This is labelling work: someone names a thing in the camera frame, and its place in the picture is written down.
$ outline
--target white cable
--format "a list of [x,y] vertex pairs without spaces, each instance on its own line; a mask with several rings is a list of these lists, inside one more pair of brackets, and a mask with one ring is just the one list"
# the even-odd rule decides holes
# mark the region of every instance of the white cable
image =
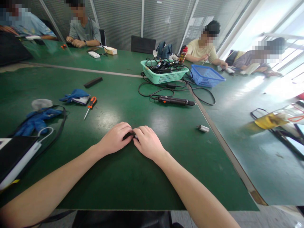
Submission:
[[43,140],[45,140],[47,137],[49,137],[53,132],[54,132],[54,128],[52,127],[46,127],[46,128],[43,128],[41,129],[39,132],[38,132],[38,138],[40,137],[40,133],[44,130],[44,129],[47,129],[47,128],[50,128],[51,129],[51,133],[49,133],[47,136],[45,136],[42,140],[38,141],[38,143],[41,143]]

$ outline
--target green plastic basket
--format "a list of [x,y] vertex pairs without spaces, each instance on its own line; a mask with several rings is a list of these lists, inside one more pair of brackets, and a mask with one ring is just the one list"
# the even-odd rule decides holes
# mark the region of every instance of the green plastic basket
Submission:
[[148,67],[150,66],[156,66],[159,60],[143,60],[140,62],[142,65],[143,72],[147,76],[148,79],[150,79],[151,82],[154,84],[160,84],[170,81],[176,81],[180,80],[186,72],[189,71],[188,68],[183,68],[180,71],[173,71],[172,73],[165,73],[165,74],[156,74],[153,73]]

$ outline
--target screwdriver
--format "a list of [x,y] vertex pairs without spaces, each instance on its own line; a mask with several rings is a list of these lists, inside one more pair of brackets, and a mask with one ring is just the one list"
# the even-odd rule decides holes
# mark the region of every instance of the screwdriver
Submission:
[[90,109],[93,108],[93,105],[94,105],[94,103],[95,103],[96,101],[97,101],[96,97],[92,97],[92,98],[91,98],[90,103],[89,103],[89,105],[88,105],[88,108],[89,108],[89,109],[88,109],[88,111],[86,112],[85,117],[83,118],[83,120],[86,119],[86,116],[88,115]]

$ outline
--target t-shirt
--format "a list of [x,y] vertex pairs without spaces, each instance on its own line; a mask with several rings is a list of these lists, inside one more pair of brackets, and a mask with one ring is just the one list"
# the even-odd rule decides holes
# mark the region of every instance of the t-shirt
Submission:
[[213,45],[209,45],[203,48],[199,47],[199,40],[193,40],[188,45],[188,54],[200,58],[205,54],[209,54],[208,61],[212,63],[215,59],[218,59],[218,55],[216,54],[215,48]]
[[37,16],[27,9],[19,8],[19,16],[12,16],[6,9],[0,9],[0,25],[11,26],[20,36],[56,35]]
[[74,19],[70,23],[70,34],[69,36],[78,40],[98,40],[101,44],[100,31],[95,21],[88,18],[88,23],[82,27],[80,20]]
[[[253,51],[247,51],[245,54],[243,54],[241,57],[239,57],[237,60],[234,61],[234,63],[232,64],[232,66],[241,69],[242,66],[249,66],[250,64],[252,64],[252,57],[254,56]],[[262,63],[262,60],[260,60],[259,62],[261,62],[260,67],[268,67],[270,68],[270,66],[267,63]]]

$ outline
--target black laptop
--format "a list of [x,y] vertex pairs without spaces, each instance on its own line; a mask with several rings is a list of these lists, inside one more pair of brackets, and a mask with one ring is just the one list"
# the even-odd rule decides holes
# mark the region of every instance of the black laptop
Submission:
[[32,58],[31,53],[12,33],[0,32],[0,66]]

